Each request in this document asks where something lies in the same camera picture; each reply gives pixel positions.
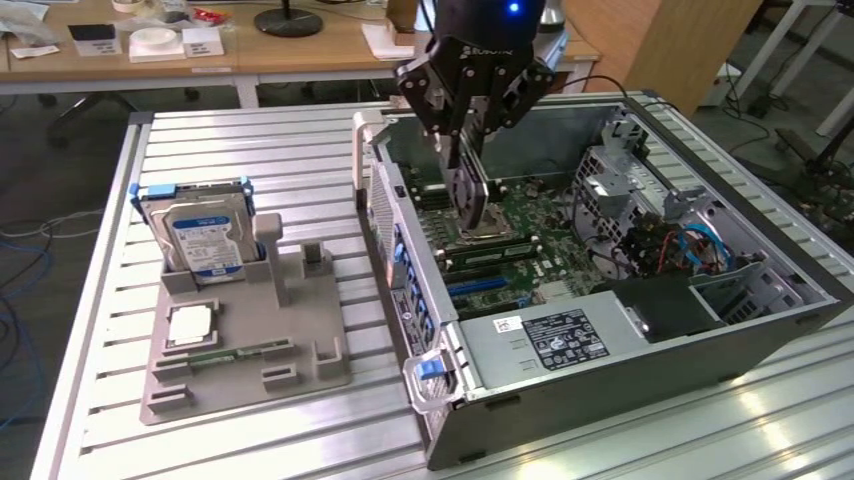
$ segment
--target blue cable on floor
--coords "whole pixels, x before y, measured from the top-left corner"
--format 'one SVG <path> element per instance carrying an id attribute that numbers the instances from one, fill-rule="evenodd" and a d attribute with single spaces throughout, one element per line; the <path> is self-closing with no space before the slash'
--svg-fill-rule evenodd
<path id="1" fill-rule="evenodd" d="M 48 270 L 50 270 L 52 262 L 50 262 L 50 254 L 44 250 L 41 250 L 40 248 L 18 247 L 17 245 L 12 245 L 10 243 L 6 243 L 6 242 L 0 242 L 0 247 L 8 248 L 9 250 L 14 250 L 18 252 L 37 253 L 44 258 L 44 263 L 42 263 L 42 267 L 41 267 L 41 271 L 38 272 L 38 275 L 36 275 L 21 287 L 18 287 L 12 292 L 2 295 L 2 298 L 8 300 L 10 298 L 17 297 L 22 293 L 25 293 L 26 290 L 29 290 L 36 285 L 36 283 L 38 283 L 38 281 L 48 274 Z"/>
<path id="2" fill-rule="evenodd" d="M 6 418 L 5 421 L 0 424 L 0 432 L 2 432 L 2 430 L 12 424 L 12 422 L 14 422 L 14 420 L 24 413 L 26 413 L 26 411 L 32 408 L 38 398 L 40 397 L 44 398 L 44 381 L 45 381 L 44 369 L 41 367 L 41 361 L 38 359 L 38 355 L 36 353 L 36 346 L 34 346 L 34 342 L 32 341 L 32 336 L 29 335 L 29 330 L 26 329 L 24 322 L 21 322 L 20 319 L 17 318 L 17 314 L 14 313 L 14 311 L 10 310 L 12 307 L 8 304 L 8 300 L 24 294 L 38 283 L 38 281 L 46 276 L 48 271 L 50 270 L 52 262 L 50 262 L 50 254 L 38 248 L 20 247 L 6 242 L 0 242 L 0 247 L 8 248 L 9 250 L 14 250 L 18 252 L 36 253 L 44 258 L 42 268 L 38 274 L 12 292 L 4 295 L 0 295 L 0 299 L 2 299 L 2 303 L 9 308 L 8 314 L 0 313 L 0 322 L 2 322 L 6 325 L 9 330 L 16 329 L 18 332 L 20 339 L 24 343 L 24 348 L 26 349 L 29 354 L 29 360 L 32 361 L 36 367 L 36 380 L 37 380 L 36 391 L 29 395 L 29 398 L 26 399 L 26 402 L 24 402 L 24 405 L 17 409 L 17 411 L 12 414 L 12 416 Z"/>
<path id="3" fill-rule="evenodd" d="M 38 400 L 38 397 L 44 397 L 44 369 L 41 368 L 41 361 L 38 360 L 38 355 L 36 354 L 36 346 L 33 345 L 32 337 L 29 335 L 29 330 L 26 330 L 26 326 L 20 321 L 17 321 L 12 315 L 0 314 L 0 321 L 6 323 L 6 325 L 9 322 L 13 323 L 14 327 L 17 328 L 17 331 L 20 332 L 20 336 L 24 341 L 24 347 L 26 348 L 29 353 L 29 359 L 32 360 L 36 366 L 36 380 L 37 380 L 36 391 L 29 395 L 29 398 L 26 399 L 26 402 L 24 403 L 21 408 L 18 408 L 17 411 L 12 414 L 12 416 L 6 418 L 5 422 L 0 424 L 0 432 L 2 432 L 5 427 L 8 427 L 9 424 L 32 408 L 33 404 L 36 403 L 36 400 Z"/>

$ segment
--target gray 3d printed holder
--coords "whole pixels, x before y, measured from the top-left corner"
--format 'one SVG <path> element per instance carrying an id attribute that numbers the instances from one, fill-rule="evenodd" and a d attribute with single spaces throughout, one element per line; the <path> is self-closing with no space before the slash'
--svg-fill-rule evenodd
<path id="1" fill-rule="evenodd" d="M 253 234 L 266 255 L 244 265 L 245 280 L 198 289 L 189 272 L 160 275 L 140 412 L 145 425 L 351 381 L 331 254 L 320 243 L 307 243 L 299 253 L 280 256 L 277 214 L 254 217 Z M 201 325 L 209 315 L 209 328 L 174 340 L 170 322 L 190 310 Z"/>

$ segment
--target chair leg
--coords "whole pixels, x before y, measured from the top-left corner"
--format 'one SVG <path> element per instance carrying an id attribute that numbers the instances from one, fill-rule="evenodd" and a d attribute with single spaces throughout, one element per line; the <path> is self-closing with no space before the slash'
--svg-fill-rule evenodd
<path id="1" fill-rule="evenodd" d="M 124 108 L 128 113 L 138 112 L 138 108 L 136 108 L 136 105 L 133 105 L 130 101 L 118 93 L 105 92 L 104 100 L 110 100 L 116 105 Z"/>
<path id="2" fill-rule="evenodd" d="M 45 108 L 50 108 L 56 106 L 56 96 L 46 94 L 46 93 L 40 93 L 38 95 L 36 95 L 36 98 L 38 99 L 38 103 L 41 104 L 42 107 Z"/>
<path id="3" fill-rule="evenodd" d="M 106 99 L 104 92 L 94 92 L 82 97 L 73 106 L 62 112 L 62 114 L 53 120 L 53 123 L 48 126 L 46 140 L 50 146 L 62 148 L 68 145 L 68 139 L 60 135 L 60 130 L 68 125 L 80 115 L 88 112 L 101 100 Z"/>

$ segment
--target power supply label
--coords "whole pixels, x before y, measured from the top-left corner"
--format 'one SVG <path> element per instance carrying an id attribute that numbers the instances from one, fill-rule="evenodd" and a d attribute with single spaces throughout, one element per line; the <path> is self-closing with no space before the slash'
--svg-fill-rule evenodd
<path id="1" fill-rule="evenodd" d="M 543 367 L 548 370 L 608 355 L 608 349 L 580 309 L 525 320 L 521 326 Z"/>

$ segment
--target white cable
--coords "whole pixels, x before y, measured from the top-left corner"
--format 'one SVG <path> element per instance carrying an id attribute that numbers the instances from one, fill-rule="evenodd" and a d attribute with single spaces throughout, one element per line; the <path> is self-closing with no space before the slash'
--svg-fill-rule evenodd
<path id="1" fill-rule="evenodd" d="M 36 229 L 32 230 L 29 232 L 21 232 L 21 233 L 8 233 L 4 232 L 2 230 L 0 230 L 0 236 L 6 237 L 6 238 L 24 238 L 24 237 L 32 237 L 33 235 L 41 235 L 42 237 L 53 237 L 53 238 L 77 238 L 77 237 L 84 237 L 86 235 L 92 235 L 93 233 L 96 233 L 100 229 L 94 228 L 92 230 L 86 230 L 84 232 L 76 232 L 76 233 L 66 233 L 66 234 L 56 234 L 56 235 L 50 235 L 48 233 L 48 228 L 54 228 L 57 227 L 62 222 L 68 221 L 68 220 L 74 220 L 77 218 L 82 218 L 82 217 L 88 217 L 89 215 L 102 215 L 104 214 L 104 209 L 98 209 L 98 210 L 89 210 L 89 211 L 82 211 L 82 212 L 74 212 L 70 215 L 65 215 L 64 217 L 56 217 L 50 220 L 48 220 L 46 222 L 44 222 L 41 224 L 41 226 Z"/>

